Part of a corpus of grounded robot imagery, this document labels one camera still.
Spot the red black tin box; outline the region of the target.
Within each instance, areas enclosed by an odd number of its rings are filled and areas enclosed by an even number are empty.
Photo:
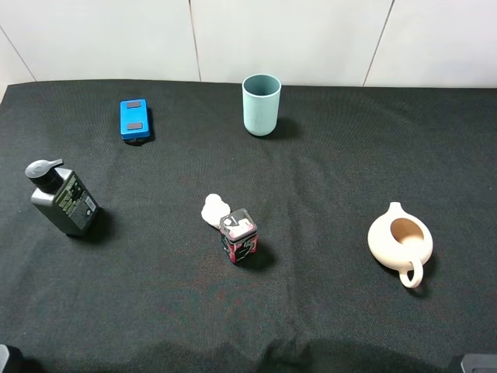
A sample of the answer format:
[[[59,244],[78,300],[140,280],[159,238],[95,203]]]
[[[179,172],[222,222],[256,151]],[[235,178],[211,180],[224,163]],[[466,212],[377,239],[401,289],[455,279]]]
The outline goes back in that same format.
[[[258,243],[257,225],[246,209],[241,208],[220,221],[221,243],[233,264],[255,253]]]

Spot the white small figurine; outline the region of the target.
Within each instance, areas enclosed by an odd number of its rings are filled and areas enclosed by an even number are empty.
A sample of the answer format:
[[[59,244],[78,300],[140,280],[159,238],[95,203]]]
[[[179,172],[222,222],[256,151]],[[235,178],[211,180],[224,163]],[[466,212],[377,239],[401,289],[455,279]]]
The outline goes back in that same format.
[[[211,193],[205,198],[201,217],[207,224],[219,229],[221,219],[230,213],[230,206],[218,194]]]

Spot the teal plastic cup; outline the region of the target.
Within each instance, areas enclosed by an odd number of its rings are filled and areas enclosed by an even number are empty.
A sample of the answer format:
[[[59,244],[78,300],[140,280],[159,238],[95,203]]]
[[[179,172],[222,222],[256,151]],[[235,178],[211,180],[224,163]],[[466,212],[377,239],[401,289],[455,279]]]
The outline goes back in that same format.
[[[250,134],[263,137],[274,131],[281,88],[280,80],[271,75],[251,75],[242,82],[243,122]]]

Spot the black tablecloth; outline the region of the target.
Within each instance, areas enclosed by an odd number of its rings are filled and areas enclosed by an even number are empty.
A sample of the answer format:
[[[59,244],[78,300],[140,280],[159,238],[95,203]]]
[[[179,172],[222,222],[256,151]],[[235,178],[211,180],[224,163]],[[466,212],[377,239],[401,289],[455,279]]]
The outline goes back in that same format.
[[[150,138],[124,141],[145,99]],[[26,167],[99,205],[66,235]],[[233,264],[201,211],[257,225]],[[417,288],[369,250],[391,202],[433,253]],[[496,92],[286,86],[268,137],[239,85],[12,85],[1,103],[1,342],[32,372],[446,372],[496,351]]]

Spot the blue rectangular box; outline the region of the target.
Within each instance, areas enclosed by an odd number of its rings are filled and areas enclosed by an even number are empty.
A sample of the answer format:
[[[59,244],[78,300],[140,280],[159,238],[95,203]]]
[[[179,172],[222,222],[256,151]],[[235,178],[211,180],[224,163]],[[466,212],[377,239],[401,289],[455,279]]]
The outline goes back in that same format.
[[[148,105],[145,99],[120,102],[120,136],[124,141],[150,138]]]

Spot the beige ceramic teapot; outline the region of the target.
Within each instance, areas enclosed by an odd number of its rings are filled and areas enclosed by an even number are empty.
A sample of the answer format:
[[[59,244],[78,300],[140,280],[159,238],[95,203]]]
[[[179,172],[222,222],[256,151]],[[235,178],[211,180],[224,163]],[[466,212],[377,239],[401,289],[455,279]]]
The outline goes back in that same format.
[[[406,288],[421,284],[424,264],[433,253],[433,237],[426,225],[407,213],[399,202],[391,202],[372,223],[367,243],[374,258],[397,271]]]

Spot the black pump bottle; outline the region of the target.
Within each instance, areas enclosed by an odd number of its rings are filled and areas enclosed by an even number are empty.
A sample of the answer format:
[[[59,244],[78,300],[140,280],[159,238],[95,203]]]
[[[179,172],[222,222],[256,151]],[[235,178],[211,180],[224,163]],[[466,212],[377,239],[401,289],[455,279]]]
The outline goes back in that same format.
[[[25,169],[36,186],[30,201],[52,224],[66,235],[84,235],[94,220],[99,205],[64,161],[36,160]]]

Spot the grey base right corner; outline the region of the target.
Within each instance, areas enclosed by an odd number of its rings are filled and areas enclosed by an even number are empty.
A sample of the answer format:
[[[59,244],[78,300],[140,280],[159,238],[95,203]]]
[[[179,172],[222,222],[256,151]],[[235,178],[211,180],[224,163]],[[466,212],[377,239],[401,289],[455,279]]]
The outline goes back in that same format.
[[[497,356],[495,354],[467,354],[461,360],[463,373],[496,373]]]

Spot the black base left corner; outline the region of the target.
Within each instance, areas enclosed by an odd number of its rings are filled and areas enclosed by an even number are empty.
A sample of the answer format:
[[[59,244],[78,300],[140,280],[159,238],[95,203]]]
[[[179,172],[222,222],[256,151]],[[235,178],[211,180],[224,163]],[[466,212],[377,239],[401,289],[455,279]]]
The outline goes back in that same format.
[[[0,373],[19,373],[23,364],[23,355],[15,347],[0,345]]]

